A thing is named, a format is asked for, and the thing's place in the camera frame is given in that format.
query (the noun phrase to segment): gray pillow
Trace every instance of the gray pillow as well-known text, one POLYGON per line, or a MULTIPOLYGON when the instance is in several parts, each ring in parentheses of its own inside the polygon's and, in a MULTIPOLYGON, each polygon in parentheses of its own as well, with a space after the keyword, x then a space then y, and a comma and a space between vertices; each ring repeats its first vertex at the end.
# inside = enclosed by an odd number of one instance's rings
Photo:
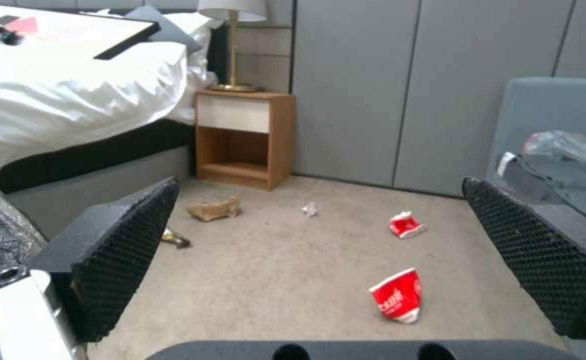
POLYGON ((126 19, 155 21, 160 26, 160 30, 152 34, 149 39, 151 41, 170 41, 186 45, 188 55, 195 51, 201 50, 200 45, 189 34, 186 34, 182 29, 177 27, 169 19, 165 18, 158 9, 150 5, 138 7, 137 9, 127 13, 124 16, 126 19))

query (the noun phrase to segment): lamp shade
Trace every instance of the lamp shade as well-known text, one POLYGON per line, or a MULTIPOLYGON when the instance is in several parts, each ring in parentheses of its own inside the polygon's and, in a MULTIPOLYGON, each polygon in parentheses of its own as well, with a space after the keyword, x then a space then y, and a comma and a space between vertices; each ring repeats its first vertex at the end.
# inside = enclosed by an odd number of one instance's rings
POLYGON ((209 18, 228 20, 228 10, 237 10, 239 21, 266 20, 265 0, 199 0, 197 11, 209 18))

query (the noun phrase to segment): gray upholstered bed base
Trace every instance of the gray upholstered bed base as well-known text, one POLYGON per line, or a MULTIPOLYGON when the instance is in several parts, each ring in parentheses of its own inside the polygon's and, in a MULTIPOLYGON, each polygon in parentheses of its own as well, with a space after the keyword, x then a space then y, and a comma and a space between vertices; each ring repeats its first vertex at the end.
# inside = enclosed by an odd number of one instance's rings
POLYGON ((113 201, 169 176, 189 175, 188 146, 172 148, 117 166, 8 194, 51 239, 91 205, 113 201))

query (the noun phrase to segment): brass lamp base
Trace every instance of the brass lamp base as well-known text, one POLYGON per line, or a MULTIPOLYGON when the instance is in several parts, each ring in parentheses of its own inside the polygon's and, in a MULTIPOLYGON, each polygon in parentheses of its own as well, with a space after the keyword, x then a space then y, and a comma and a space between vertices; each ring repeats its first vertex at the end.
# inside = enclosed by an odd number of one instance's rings
POLYGON ((214 91, 229 91, 229 92, 256 92, 258 89, 255 86, 247 84, 217 84, 210 89, 214 91))

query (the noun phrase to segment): brown paper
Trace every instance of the brown paper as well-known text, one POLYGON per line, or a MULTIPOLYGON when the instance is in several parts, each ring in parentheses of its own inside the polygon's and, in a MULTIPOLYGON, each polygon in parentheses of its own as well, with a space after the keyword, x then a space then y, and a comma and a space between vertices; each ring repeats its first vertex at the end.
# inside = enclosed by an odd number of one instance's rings
POLYGON ((206 203, 187 207, 188 213, 201 221, 213 221, 225 217, 235 217, 240 213, 240 198, 231 196, 226 202, 206 203))

